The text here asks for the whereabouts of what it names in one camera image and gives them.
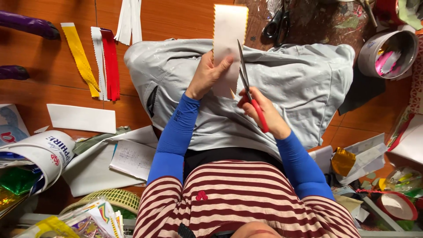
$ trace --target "woven basket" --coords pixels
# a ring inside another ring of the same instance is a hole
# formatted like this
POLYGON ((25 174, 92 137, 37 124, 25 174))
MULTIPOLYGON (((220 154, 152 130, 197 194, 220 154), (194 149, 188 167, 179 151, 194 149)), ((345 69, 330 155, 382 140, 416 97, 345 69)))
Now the woven basket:
POLYGON ((89 203, 92 199, 95 199, 99 196, 104 196, 107 198, 110 204, 124 208, 134 214, 138 213, 138 206, 140 205, 140 198, 128 191, 122 189, 104 189, 97 192, 93 192, 88 194, 87 196, 83 197, 76 203, 70 204, 65 209, 60 212, 60 215, 67 213, 68 211, 72 210, 73 208, 77 208, 89 203))

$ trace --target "red and white striped shirt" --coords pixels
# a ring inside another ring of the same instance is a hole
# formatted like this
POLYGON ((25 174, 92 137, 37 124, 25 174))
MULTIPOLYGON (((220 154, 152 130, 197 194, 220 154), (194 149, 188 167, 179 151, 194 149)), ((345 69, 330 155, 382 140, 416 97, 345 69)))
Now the red and white striped shirt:
POLYGON ((216 161, 181 183, 165 176, 145 189, 134 238, 178 237, 182 222, 197 238, 261 221, 283 237, 360 237, 348 210, 321 196, 300 200, 286 177, 264 162, 216 161))

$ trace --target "gray cloth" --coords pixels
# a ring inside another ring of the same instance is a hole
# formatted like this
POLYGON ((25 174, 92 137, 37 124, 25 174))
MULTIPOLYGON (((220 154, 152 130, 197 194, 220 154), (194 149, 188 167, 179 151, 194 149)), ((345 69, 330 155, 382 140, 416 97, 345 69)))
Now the gray cloth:
MULTIPOLYGON (((157 86, 153 125, 163 130, 197 69, 201 55, 212 49, 211 39, 170 39, 138 42, 124 56, 132 82, 147 114, 147 101, 157 86)), ((323 142, 326 130, 352 83, 354 50, 349 45, 284 45, 268 52, 244 47, 250 86, 269 98, 305 149, 323 142)), ((238 79, 237 94, 243 89, 238 79)), ((236 104, 235 99, 202 99, 189 149, 246 147, 280 158, 270 133, 236 104)))

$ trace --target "woman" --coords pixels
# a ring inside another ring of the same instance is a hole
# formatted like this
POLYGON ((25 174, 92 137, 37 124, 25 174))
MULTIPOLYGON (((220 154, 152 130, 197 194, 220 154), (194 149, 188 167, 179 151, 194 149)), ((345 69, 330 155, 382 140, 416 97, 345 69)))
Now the woman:
MULTIPOLYGON (((280 163, 273 166, 272 159, 246 148, 192 155, 183 171, 201 98, 233 62, 228 56, 213 67, 212 58, 212 52, 203 55, 163 130, 134 238, 176 238, 178 229, 182 238, 360 237, 348 210, 334 201, 317 164, 255 87, 250 92, 275 137, 289 182, 278 169, 280 163)), ((243 98, 238 107, 261 126, 245 90, 239 95, 243 98)))

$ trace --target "hand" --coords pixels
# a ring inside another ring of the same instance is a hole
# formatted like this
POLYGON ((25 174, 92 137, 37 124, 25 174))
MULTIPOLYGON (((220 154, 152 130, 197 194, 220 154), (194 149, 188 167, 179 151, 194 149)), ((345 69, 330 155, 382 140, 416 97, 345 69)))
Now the hand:
MULTIPOLYGON (((264 118, 266 119, 267 126, 269 127, 269 132, 276 138, 283 140, 291 134, 291 129, 288 124, 283 120, 279 115, 276 108, 273 106, 272 102, 266 98, 258 88, 250 87, 250 93, 253 99, 255 99, 258 105, 263 111, 264 118)), ((257 112, 253 105, 248 102, 248 97, 243 89, 240 93, 242 99, 238 102, 238 107, 242 108, 245 111, 245 115, 253 118, 257 125, 261 128, 261 122, 258 118, 257 112)))
POLYGON ((194 77, 185 92, 187 97, 200 100, 212 88, 220 75, 233 63, 232 56, 226 56, 216 67, 213 66, 213 51, 205 53, 198 64, 194 77))

